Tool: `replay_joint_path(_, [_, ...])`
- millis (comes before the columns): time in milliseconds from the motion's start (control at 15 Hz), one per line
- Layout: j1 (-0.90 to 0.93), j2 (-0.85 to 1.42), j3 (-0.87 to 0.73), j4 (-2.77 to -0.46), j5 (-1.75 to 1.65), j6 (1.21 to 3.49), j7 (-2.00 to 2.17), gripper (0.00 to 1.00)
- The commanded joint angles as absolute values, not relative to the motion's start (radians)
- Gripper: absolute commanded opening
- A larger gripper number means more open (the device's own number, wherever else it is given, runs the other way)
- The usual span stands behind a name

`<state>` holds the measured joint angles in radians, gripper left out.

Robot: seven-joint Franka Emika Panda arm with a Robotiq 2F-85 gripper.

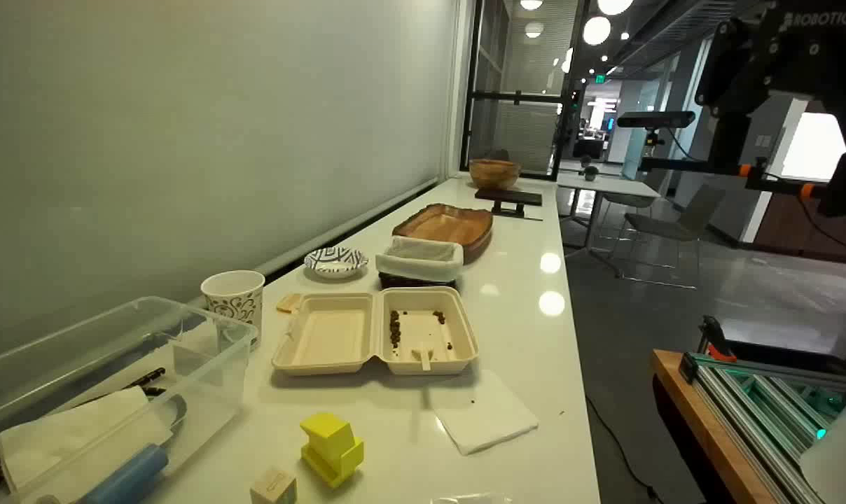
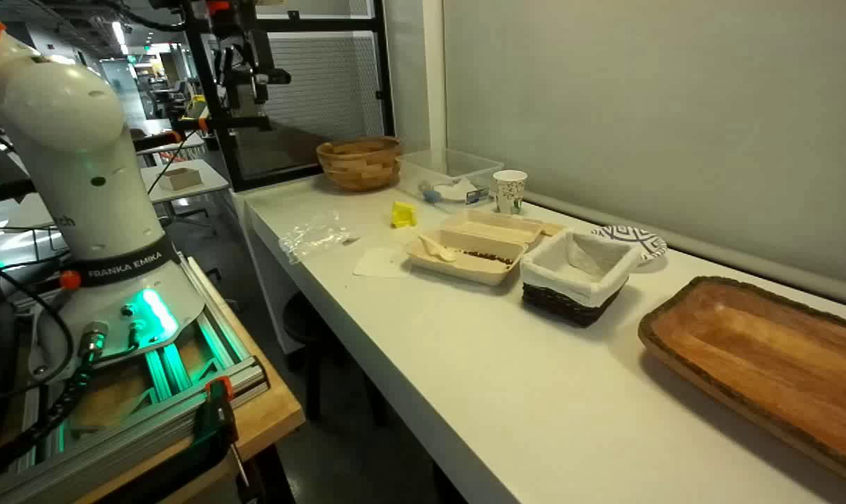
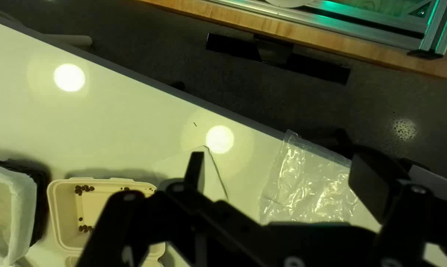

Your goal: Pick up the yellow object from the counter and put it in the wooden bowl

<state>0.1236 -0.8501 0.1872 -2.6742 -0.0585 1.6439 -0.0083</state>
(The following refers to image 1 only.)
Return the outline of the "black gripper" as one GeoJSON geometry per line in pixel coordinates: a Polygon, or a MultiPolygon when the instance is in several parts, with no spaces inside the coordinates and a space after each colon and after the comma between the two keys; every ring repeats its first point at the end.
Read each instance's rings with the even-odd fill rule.
{"type": "MultiPolygon", "coordinates": [[[[846,142],[846,0],[776,0],[759,22],[717,26],[698,88],[717,121],[705,159],[714,175],[740,172],[749,114],[772,92],[815,102],[846,142]]],[[[811,197],[822,217],[846,217],[846,152],[811,197]]]]}

